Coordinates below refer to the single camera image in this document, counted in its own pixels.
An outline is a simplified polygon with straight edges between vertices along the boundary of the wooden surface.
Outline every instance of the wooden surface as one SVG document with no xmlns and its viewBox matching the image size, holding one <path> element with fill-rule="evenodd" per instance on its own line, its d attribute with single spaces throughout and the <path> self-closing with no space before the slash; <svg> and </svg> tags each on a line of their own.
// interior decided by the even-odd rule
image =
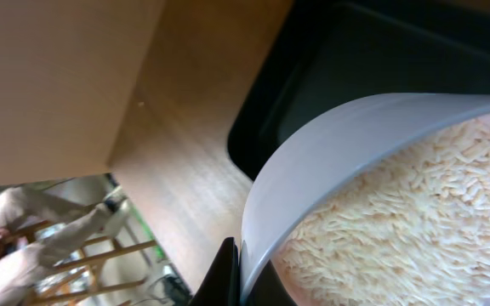
<svg viewBox="0 0 490 306">
<path fill-rule="evenodd" d="M 166 3 L 111 170 L 195 291 L 251 186 L 226 138 L 291 0 Z"/>
<path fill-rule="evenodd" d="M 163 0 L 0 0 L 0 184 L 106 171 Z"/>
</svg>

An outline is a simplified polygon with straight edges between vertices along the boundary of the white plastic bowl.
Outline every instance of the white plastic bowl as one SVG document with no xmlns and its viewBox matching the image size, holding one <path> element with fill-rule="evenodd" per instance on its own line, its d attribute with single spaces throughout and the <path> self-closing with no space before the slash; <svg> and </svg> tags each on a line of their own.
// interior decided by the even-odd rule
<svg viewBox="0 0 490 306">
<path fill-rule="evenodd" d="M 397 150 L 490 113 L 490 96 L 388 93 L 318 116 L 285 141 L 249 193 L 242 222 L 242 303 L 293 228 L 328 195 Z"/>
</svg>

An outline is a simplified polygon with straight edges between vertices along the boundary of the cabinet door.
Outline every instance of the cabinet door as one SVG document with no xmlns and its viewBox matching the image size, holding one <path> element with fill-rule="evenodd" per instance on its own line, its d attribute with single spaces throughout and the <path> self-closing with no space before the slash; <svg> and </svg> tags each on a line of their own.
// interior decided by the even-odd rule
<svg viewBox="0 0 490 306">
<path fill-rule="evenodd" d="M 163 0 L 0 0 L 0 184 L 106 172 Z"/>
</svg>

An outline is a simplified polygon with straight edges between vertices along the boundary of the uncooked rice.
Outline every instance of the uncooked rice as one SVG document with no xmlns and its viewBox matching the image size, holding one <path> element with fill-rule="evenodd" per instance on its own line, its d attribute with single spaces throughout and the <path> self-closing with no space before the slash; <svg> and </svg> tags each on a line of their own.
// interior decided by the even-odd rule
<svg viewBox="0 0 490 306">
<path fill-rule="evenodd" d="M 490 128 L 437 132 L 306 217 L 276 264 L 323 305 L 477 305 L 490 298 Z"/>
</svg>

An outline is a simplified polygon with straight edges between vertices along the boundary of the person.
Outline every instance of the person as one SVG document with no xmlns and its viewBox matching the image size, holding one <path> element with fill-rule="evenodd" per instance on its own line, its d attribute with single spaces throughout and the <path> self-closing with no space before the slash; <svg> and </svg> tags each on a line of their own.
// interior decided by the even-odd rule
<svg viewBox="0 0 490 306">
<path fill-rule="evenodd" d="M 54 266 L 68 258 L 92 234 L 117 216 L 111 200 L 94 208 L 27 188 L 10 188 L 0 194 L 0 306 L 16 306 L 30 288 L 54 273 Z M 5 241 L 31 216 L 66 223 L 48 238 L 4 255 Z"/>
</svg>

